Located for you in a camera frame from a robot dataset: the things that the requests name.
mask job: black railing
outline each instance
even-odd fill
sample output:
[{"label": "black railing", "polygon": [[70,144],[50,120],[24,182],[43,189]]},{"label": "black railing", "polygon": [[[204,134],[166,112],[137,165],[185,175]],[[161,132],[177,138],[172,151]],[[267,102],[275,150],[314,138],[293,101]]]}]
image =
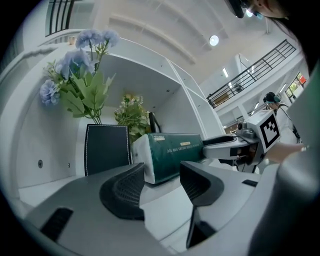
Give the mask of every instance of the black railing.
[{"label": "black railing", "polygon": [[288,58],[295,50],[295,47],[287,40],[284,40],[245,71],[237,75],[214,93],[209,94],[206,99],[213,108],[216,108],[265,76]]},{"label": "black railing", "polygon": [[51,0],[48,6],[46,37],[68,30],[75,0]]}]

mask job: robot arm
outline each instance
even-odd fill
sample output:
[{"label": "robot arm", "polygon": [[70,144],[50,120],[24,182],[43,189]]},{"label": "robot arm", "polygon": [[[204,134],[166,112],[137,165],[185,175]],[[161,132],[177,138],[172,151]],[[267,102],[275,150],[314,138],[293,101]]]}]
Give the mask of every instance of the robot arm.
[{"label": "robot arm", "polygon": [[263,110],[246,122],[240,122],[235,134],[203,141],[203,154],[207,158],[236,166],[240,172],[253,173],[279,138],[274,112]]}]

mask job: white ceiling beam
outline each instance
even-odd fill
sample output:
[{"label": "white ceiling beam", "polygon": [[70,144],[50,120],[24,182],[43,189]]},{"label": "white ceiling beam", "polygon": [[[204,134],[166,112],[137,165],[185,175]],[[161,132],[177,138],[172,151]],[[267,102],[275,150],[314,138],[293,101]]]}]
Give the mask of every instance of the white ceiling beam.
[{"label": "white ceiling beam", "polygon": [[188,59],[188,61],[191,64],[195,64],[196,63],[196,58],[189,52],[187,51],[181,44],[179,44],[175,39],[173,39],[172,37],[166,35],[164,32],[162,32],[161,30],[147,25],[144,22],[141,22],[139,20],[133,19],[133,18],[129,18],[127,16],[122,16],[119,14],[115,14],[113,13],[110,17],[111,20],[114,21],[120,21],[122,23],[128,23],[128,24],[133,24],[143,30],[147,30],[149,31],[151,34],[155,35],[156,37],[160,38],[161,40],[166,41],[166,43],[176,52],[179,52],[181,55],[183,55],[185,58]]},{"label": "white ceiling beam", "polygon": [[190,19],[183,11],[181,11],[175,5],[167,1],[162,2],[162,5],[171,9],[171,11],[177,15],[178,18],[176,20],[179,20],[179,19],[183,20],[193,31],[195,31],[198,35],[198,38],[203,41],[203,45],[206,46],[208,50],[212,49],[212,47],[209,44],[209,38],[204,37],[205,33],[201,30],[201,28],[198,27],[192,21],[192,19]]}]

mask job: glass railing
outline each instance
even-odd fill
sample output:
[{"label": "glass railing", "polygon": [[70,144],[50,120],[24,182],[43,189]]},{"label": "glass railing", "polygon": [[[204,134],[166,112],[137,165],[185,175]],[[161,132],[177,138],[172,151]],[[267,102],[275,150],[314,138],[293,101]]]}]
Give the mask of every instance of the glass railing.
[{"label": "glass railing", "polygon": [[295,47],[287,40],[284,40],[245,71],[227,82],[220,89],[209,94],[206,99],[213,108],[216,108],[264,77],[287,59],[295,50]]}]

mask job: white box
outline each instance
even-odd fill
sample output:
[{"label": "white box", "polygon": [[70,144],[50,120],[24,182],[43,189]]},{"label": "white box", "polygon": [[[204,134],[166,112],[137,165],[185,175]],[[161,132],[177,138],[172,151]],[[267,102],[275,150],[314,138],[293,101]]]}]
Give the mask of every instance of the white box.
[{"label": "white box", "polygon": [[253,129],[261,140],[266,153],[280,139],[280,131],[273,110],[261,110],[246,120],[247,128]]}]

